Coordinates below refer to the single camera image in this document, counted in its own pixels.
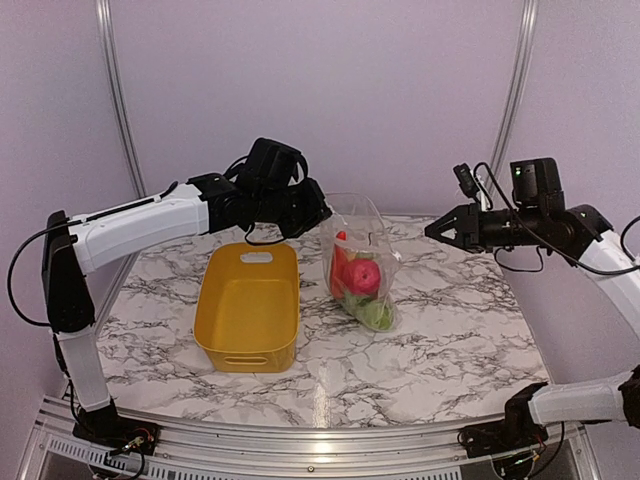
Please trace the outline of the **yellow plastic basket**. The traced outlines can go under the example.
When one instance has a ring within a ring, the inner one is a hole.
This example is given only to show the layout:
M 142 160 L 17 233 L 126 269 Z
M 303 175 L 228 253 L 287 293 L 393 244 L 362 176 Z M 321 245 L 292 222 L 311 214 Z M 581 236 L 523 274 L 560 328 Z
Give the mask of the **yellow plastic basket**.
M 213 252 L 200 288 L 194 339 L 215 370 L 288 370 L 299 326 L 300 277 L 292 247 L 232 243 Z

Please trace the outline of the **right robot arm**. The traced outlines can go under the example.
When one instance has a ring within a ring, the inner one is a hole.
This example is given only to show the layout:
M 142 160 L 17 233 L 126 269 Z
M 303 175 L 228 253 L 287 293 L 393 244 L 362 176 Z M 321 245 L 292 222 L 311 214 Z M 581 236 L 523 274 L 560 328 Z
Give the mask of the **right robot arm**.
M 639 462 L 639 260 L 594 208 L 454 208 L 426 236 L 467 252 L 539 246 L 559 255 L 526 280 L 507 269 L 552 382 L 514 403 L 495 430 L 506 448 L 535 424 L 581 421 L 600 464 Z

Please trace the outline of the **green toy grapes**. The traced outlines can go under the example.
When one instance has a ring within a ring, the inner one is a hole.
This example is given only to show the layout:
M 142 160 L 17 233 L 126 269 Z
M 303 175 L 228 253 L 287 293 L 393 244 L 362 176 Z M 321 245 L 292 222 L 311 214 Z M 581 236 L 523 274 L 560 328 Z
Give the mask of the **green toy grapes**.
M 368 295 L 359 295 L 345 290 L 342 298 L 342 305 L 351 315 L 356 316 L 358 312 L 372 301 Z

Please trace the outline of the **clear zip top bag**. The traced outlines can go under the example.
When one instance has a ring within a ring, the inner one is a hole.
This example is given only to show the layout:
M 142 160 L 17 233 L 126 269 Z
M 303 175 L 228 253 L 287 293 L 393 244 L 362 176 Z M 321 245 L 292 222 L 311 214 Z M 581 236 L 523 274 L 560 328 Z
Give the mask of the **clear zip top bag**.
M 391 287 L 401 267 L 374 203 L 356 193 L 327 196 L 320 224 L 324 278 L 334 300 L 364 327 L 391 331 L 398 322 Z

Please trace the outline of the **orange toy carrot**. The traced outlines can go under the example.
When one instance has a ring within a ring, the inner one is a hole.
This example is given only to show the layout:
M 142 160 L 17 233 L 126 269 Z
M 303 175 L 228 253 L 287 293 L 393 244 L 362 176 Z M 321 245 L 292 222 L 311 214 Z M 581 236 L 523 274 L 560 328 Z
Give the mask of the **orange toy carrot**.
M 350 259 L 347 251 L 338 243 L 334 244 L 331 269 L 329 275 L 329 285 L 332 295 L 336 299 L 342 299 L 351 283 L 351 273 L 349 270 Z

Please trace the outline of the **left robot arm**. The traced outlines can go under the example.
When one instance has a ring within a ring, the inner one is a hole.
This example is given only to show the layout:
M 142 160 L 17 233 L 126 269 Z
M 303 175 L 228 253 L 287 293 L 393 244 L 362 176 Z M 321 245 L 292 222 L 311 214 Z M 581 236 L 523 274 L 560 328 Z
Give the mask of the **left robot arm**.
M 306 177 L 243 188 L 218 173 L 175 183 L 165 192 L 110 210 L 68 218 L 50 215 L 42 278 L 56 357 L 80 405 L 76 437 L 127 451 L 155 448 L 158 427 L 118 414 L 103 374 L 94 331 L 95 309 L 86 276 L 102 266 L 161 243 L 213 234 L 231 227 L 249 231 L 276 225 L 285 239 L 301 236 L 331 211 L 318 183 Z

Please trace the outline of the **red toy apple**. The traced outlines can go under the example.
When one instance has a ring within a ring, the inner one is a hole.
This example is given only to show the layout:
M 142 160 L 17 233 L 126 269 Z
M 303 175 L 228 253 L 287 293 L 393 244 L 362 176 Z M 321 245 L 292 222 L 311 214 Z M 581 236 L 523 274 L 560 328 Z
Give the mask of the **red toy apple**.
M 381 284 L 378 264 L 371 259 L 356 258 L 349 263 L 351 283 L 349 291 L 359 295 L 376 295 Z

